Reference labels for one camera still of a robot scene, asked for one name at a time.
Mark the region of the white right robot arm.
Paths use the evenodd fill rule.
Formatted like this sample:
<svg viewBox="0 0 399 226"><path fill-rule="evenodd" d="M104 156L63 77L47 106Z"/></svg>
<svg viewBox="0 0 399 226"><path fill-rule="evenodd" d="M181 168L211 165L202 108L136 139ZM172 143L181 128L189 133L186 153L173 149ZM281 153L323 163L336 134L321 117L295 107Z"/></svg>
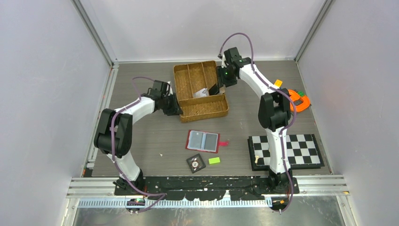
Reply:
<svg viewBox="0 0 399 226"><path fill-rule="evenodd" d="M253 60L243 58L236 47L218 54L218 87L229 87L244 81L260 98L258 121L265 129L269 153L268 188L281 193L292 181L287 157L287 129L292 125L290 97L287 89L280 89L266 79Z"/></svg>

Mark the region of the red leather card holder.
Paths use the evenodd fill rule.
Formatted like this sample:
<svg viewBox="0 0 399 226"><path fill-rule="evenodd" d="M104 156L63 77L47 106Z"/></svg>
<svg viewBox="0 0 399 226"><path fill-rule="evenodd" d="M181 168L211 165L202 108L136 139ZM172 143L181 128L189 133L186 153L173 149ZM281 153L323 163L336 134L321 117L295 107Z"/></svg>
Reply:
<svg viewBox="0 0 399 226"><path fill-rule="evenodd" d="M192 131L192 130L189 130L189 131L188 131L188 135L187 135L187 139L186 139L186 144L185 144L185 148L186 148L186 149L188 149L188 150L200 151L200 152L207 152L207 153L215 153L215 152L209 152L209 151L204 150L205 136L206 136L207 133L212 133L212 132L204 132L204 131L201 131L201 132L204 133L204 137L203 137L203 139L202 139L202 149L192 149L192 148L189 147L190 131ZM228 141L228 140L226 140L226 141L220 141L220 134L219 134L219 133L213 133L213 134L218 134L218 145L217 145L217 152L216 152L216 153L218 153L219 147L226 147L226 146L228 146L228 145L229 145L229 141Z"/></svg>

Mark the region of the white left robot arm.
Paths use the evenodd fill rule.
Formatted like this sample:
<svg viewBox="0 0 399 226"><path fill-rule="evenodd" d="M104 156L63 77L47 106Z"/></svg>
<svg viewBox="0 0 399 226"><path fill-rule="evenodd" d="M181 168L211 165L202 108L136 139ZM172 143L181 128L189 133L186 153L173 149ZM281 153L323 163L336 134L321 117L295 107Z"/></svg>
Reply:
<svg viewBox="0 0 399 226"><path fill-rule="evenodd" d="M170 82L154 80L153 86L132 103L102 110L94 137L94 146L115 164L119 172L116 185L133 195L144 190L143 171L131 154L133 125L143 117L161 110L167 116L183 113Z"/></svg>

